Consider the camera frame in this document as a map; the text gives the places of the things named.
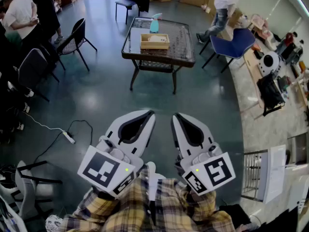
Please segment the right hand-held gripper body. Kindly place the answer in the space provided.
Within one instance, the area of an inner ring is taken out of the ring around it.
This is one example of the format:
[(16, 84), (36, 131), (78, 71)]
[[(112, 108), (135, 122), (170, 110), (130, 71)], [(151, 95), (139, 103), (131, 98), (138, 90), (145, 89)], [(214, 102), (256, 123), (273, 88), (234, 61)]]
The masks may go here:
[(182, 178), (199, 196), (214, 191), (236, 178), (231, 159), (218, 143), (180, 161)]

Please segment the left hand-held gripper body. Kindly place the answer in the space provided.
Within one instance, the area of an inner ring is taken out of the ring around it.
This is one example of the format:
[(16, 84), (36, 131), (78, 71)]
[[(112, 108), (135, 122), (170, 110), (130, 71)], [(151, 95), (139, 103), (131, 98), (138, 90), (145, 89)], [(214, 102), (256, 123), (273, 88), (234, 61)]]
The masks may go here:
[(96, 147), (89, 146), (78, 175), (100, 191), (118, 198), (144, 165), (141, 158), (118, 149), (106, 136)]

